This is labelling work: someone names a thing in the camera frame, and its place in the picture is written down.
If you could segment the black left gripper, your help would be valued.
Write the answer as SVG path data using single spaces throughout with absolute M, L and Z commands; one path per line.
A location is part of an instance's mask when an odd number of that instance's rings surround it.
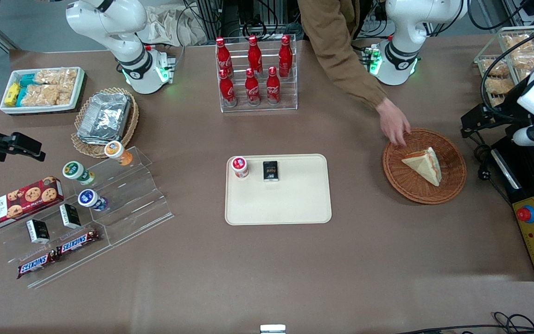
M 502 114 L 502 118 L 510 116 L 507 127 L 504 130 L 506 136 L 528 136 L 528 129 L 534 125 L 533 116 L 528 110 L 517 103 L 521 93 L 509 92 L 504 102 L 496 108 Z M 496 126 L 494 115 L 487 109 L 484 103 L 477 104 L 466 114 L 461 116 L 461 137 L 468 139 L 473 133 Z

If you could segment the person's bare hand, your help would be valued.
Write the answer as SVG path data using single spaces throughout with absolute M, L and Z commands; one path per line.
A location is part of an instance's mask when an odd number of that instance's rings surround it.
M 379 114 L 383 134 L 392 144 L 405 147 L 404 134 L 411 132 L 411 126 L 402 110 L 388 98 L 385 98 L 375 110 Z

